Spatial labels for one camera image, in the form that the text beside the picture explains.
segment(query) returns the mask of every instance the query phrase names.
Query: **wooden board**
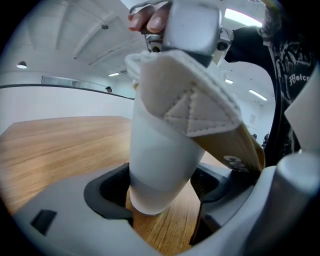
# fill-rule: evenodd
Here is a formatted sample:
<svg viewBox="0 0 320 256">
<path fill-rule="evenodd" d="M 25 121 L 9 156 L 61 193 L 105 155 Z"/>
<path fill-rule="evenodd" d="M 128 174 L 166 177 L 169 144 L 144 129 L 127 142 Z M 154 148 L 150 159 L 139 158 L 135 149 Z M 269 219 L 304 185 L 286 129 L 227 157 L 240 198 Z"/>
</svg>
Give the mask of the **wooden board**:
<svg viewBox="0 0 320 256">
<path fill-rule="evenodd" d="M 120 116 L 68 117 L 12 124 L 0 136 L 0 187 L 13 214 L 28 200 L 61 179 L 129 162 L 129 119 Z M 203 162 L 223 166 L 206 154 Z M 165 255 L 188 248 L 200 202 L 188 182 L 158 216 L 133 211 L 134 230 Z"/>
</svg>

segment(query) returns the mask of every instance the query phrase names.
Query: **paper cup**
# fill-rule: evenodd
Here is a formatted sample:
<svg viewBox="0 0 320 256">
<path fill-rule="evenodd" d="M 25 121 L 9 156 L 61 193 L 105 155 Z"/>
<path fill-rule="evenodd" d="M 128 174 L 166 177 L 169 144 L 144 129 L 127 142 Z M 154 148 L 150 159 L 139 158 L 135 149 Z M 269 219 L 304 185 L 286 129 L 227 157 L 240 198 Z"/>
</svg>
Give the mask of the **paper cup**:
<svg viewBox="0 0 320 256">
<path fill-rule="evenodd" d="M 149 114 L 137 90 L 129 163 L 134 208 L 151 216 L 164 211 L 184 188 L 204 153 L 192 139 Z"/>
</svg>

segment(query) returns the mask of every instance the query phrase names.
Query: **person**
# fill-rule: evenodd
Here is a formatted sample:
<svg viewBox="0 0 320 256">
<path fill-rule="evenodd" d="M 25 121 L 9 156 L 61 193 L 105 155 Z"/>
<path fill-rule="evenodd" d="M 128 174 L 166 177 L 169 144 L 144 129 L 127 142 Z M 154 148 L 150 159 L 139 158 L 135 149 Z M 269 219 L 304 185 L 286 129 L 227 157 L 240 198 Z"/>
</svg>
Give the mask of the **person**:
<svg viewBox="0 0 320 256">
<path fill-rule="evenodd" d="M 267 145 L 267 142 L 268 142 L 268 138 L 269 138 L 269 133 L 267 133 L 265 136 L 264 136 L 264 139 L 263 139 L 263 143 L 261 145 L 261 147 L 264 149 Z"/>
<path fill-rule="evenodd" d="M 106 89 L 106 91 L 109 93 L 109 94 L 112 94 L 112 89 L 111 89 L 111 87 L 110 86 L 108 86 L 107 88 L 105 88 Z"/>
<path fill-rule="evenodd" d="M 155 10 L 147 6 L 129 14 L 129 30 L 139 31 L 144 24 L 152 33 L 161 32 L 168 19 L 171 3 Z M 275 111 L 271 131 L 264 148 L 266 167 L 276 165 L 284 156 L 297 152 L 299 142 L 285 110 L 310 79 L 317 59 L 301 31 L 281 15 L 275 6 L 266 6 L 261 28 L 245 26 L 233 31 L 234 39 L 225 60 L 248 62 L 265 69 L 271 77 L 275 95 Z"/>
</svg>

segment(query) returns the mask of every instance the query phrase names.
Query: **fluorescent light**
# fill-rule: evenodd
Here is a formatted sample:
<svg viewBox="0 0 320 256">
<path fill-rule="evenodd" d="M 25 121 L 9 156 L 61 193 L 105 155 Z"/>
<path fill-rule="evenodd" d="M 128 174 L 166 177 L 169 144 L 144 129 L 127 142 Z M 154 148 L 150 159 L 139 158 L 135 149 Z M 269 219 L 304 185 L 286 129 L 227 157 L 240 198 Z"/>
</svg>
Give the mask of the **fluorescent light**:
<svg viewBox="0 0 320 256">
<path fill-rule="evenodd" d="M 20 61 L 18 65 L 16 65 L 17 68 L 19 69 L 26 69 L 27 68 L 27 63 L 25 61 Z"/>
<path fill-rule="evenodd" d="M 234 83 L 234 81 L 231 81 L 229 79 L 226 79 L 225 82 L 228 83 L 228 84 L 233 84 Z"/>
<path fill-rule="evenodd" d="M 263 97 L 259 93 L 255 92 L 254 90 L 249 90 L 249 92 L 254 94 L 255 96 L 258 96 L 259 98 L 263 99 L 264 101 L 267 101 L 267 99 L 265 97 Z"/>
<path fill-rule="evenodd" d="M 224 17 L 234 20 L 236 22 L 240 22 L 244 25 L 247 26 L 257 26 L 257 27 L 262 27 L 262 23 L 255 20 L 254 18 L 251 18 L 241 12 L 238 12 L 236 10 L 231 10 L 231 9 L 226 9 Z"/>
<path fill-rule="evenodd" d="M 113 74 L 109 74 L 109 77 L 114 77 L 114 76 L 118 76 L 120 75 L 119 73 L 113 73 Z"/>
</svg>

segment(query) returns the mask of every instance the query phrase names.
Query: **finger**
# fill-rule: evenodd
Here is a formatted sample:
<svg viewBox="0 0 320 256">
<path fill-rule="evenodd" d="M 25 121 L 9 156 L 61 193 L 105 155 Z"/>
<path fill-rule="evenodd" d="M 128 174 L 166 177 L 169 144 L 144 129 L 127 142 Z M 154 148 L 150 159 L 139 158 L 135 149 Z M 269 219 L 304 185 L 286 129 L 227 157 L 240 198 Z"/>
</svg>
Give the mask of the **finger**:
<svg viewBox="0 0 320 256">
<path fill-rule="evenodd" d="M 131 21 L 133 17 L 134 17 L 134 14 L 133 14 L 133 13 L 130 13 L 130 14 L 128 15 L 128 20 Z"/>
<path fill-rule="evenodd" d="M 170 12 L 172 3 L 168 2 L 152 15 L 150 21 L 148 22 L 146 28 L 152 33 L 158 33 L 162 31 L 168 21 L 168 16 Z"/>
<path fill-rule="evenodd" d="M 136 14 L 134 14 L 130 21 L 129 30 L 139 31 L 141 27 L 152 17 L 154 13 L 155 8 L 152 5 L 149 5 L 138 11 Z"/>
</svg>

